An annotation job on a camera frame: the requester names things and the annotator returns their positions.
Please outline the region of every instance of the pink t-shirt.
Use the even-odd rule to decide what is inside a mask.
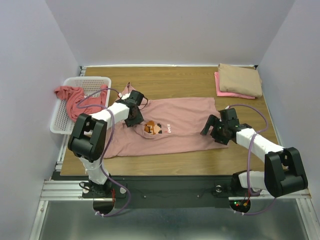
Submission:
[[[128,85],[122,94],[134,89]],[[127,127],[115,125],[113,140],[104,157],[185,153],[228,146],[200,135],[210,114],[220,116],[213,97],[149,100],[141,110],[144,122]]]

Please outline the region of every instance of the wooden tabletop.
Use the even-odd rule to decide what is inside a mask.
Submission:
[[[108,77],[112,87],[120,92],[128,82],[148,99],[182,97],[214,97],[215,107],[222,110],[232,104],[248,104],[259,109],[269,121],[269,129],[263,132],[265,138],[278,143],[270,115],[263,97],[249,100],[238,97],[217,97],[214,72],[217,67],[88,67],[86,76]],[[111,92],[109,105],[116,94]],[[265,127],[264,120],[247,107],[236,107],[240,123],[251,125],[256,131]],[[252,155],[251,169],[263,171],[264,164]],[[230,175],[245,170],[248,150],[230,141],[229,148],[212,149],[186,153],[124,156],[104,160],[112,175]],[[66,150],[61,175],[86,175],[83,164]]]

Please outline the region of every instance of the white wall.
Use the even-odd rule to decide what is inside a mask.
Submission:
[[[294,0],[46,0],[83,65],[259,64]]]
[[[61,143],[53,90],[78,63],[44,0],[5,1],[0,16],[0,234],[26,240]]]
[[[320,217],[320,1],[297,0],[259,67],[263,93],[286,147],[302,156]]]

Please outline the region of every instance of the folded pink cloth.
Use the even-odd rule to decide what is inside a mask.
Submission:
[[[255,99],[254,96],[247,96],[247,95],[243,95],[240,93],[233,93],[233,92],[224,92],[224,91],[220,91],[220,78],[219,78],[219,72],[216,71],[214,73],[214,78],[215,78],[215,88],[216,88],[216,95],[218,97],[236,97],[236,98],[243,98],[243,99]]]
[[[103,84],[100,89],[105,89],[108,86]],[[103,110],[99,106],[90,106],[87,108],[77,108],[77,104],[85,98],[85,92],[82,87],[59,86],[54,90],[56,96],[61,100],[66,100],[66,113],[72,121],[76,121],[80,114],[94,114]],[[89,97],[80,106],[91,104],[106,105],[107,91],[102,91],[98,97]]]

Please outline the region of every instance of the laundry basket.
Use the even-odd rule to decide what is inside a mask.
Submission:
[[[64,86],[71,87],[81,87],[84,90],[84,95],[90,95],[98,90],[100,90],[101,85],[106,84],[109,88],[111,88],[111,80],[108,77],[102,76],[77,76],[70,77],[66,79],[63,83]],[[110,97],[110,90],[108,90],[106,95],[105,105],[108,106]],[[55,134],[68,134],[72,133],[74,129],[75,123],[69,118],[66,111],[66,100],[58,99],[50,124],[50,131]]]

